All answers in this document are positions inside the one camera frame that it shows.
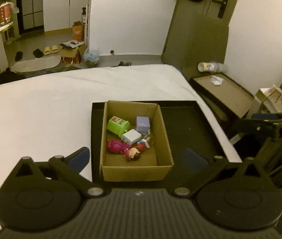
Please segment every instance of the black tray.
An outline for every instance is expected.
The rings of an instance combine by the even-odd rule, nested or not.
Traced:
[[[192,173],[180,164],[180,156],[190,148],[208,162],[214,156],[225,157],[209,122],[196,101],[144,101],[161,107],[164,124],[172,151],[174,167],[162,181],[153,182],[106,182],[99,175],[102,137],[103,103],[93,103],[91,113],[91,167],[92,180],[105,188],[175,188],[183,184]]]

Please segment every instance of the white bed sheet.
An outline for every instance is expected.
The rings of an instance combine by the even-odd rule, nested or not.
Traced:
[[[92,102],[196,100],[229,161],[241,162],[209,107],[169,65],[92,68],[0,85],[0,186],[22,156],[47,161],[90,148]],[[81,172],[91,180],[91,164]]]

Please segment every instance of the blue plastic bag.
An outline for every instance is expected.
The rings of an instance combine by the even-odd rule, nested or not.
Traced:
[[[95,65],[100,60],[100,53],[96,49],[87,49],[83,54],[83,60]]]

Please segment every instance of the screw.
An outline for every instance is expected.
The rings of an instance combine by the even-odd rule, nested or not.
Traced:
[[[98,188],[98,187],[92,187],[92,188],[88,189],[87,192],[90,196],[100,196],[103,193],[103,190],[101,188]]]
[[[178,196],[186,196],[190,194],[190,190],[185,187],[179,187],[174,190],[174,193]]]

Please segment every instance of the green package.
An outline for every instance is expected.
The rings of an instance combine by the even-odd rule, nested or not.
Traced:
[[[118,135],[120,138],[121,136],[128,132],[130,127],[130,122],[113,116],[109,122],[108,126],[106,127],[107,130],[111,131],[112,133]]]

